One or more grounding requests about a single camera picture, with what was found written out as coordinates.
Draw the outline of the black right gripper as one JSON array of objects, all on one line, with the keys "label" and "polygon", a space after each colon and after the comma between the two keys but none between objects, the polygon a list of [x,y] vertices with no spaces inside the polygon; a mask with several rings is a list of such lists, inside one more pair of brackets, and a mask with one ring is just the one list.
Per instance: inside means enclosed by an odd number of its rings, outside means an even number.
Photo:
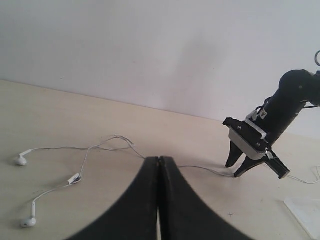
[{"label": "black right gripper", "polygon": [[[304,108],[303,101],[286,98],[269,98],[264,105],[252,111],[244,120],[246,130],[243,138],[254,148],[261,150],[263,147],[272,147],[295,120]],[[233,167],[243,152],[234,142],[230,141],[229,155],[225,164],[226,168]],[[263,164],[262,159],[253,160],[245,157],[242,165],[233,174],[235,178],[241,177],[249,170]]]}]

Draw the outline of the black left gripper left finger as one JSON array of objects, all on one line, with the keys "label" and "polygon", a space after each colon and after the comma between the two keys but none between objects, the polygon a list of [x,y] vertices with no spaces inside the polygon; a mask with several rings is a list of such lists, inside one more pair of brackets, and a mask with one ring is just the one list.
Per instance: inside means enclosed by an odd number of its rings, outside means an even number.
[{"label": "black left gripper left finger", "polygon": [[147,157],[122,196],[70,240],[156,240],[159,158]]}]

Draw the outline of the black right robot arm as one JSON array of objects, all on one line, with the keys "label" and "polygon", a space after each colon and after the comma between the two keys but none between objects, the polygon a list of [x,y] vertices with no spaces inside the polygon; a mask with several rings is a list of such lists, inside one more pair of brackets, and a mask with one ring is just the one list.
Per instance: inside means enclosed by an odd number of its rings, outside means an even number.
[{"label": "black right robot arm", "polygon": [[275,94],[244,120],[227,117],[223,125],[229,128],[230,149],[225,167],[234,166],[245,155],[242,165],[233,174],[235,178],[261,164],[267,164],[279,179],[285,178],[290,170],[272,146],[307,108],[307,103],[311,103],[312,108],[320,105],[320,74],[304,69],[291,70],[281,77]]}]

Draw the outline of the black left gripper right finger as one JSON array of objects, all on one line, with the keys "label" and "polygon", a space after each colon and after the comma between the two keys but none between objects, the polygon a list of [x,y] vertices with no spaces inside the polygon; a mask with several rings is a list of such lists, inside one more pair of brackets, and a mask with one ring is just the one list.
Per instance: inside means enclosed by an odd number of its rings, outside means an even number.
[{"label": "black left gripper right finger", "polygon": [[159,225],[163,240],[249,240],[188,184],[174,159],[159,159]]}]

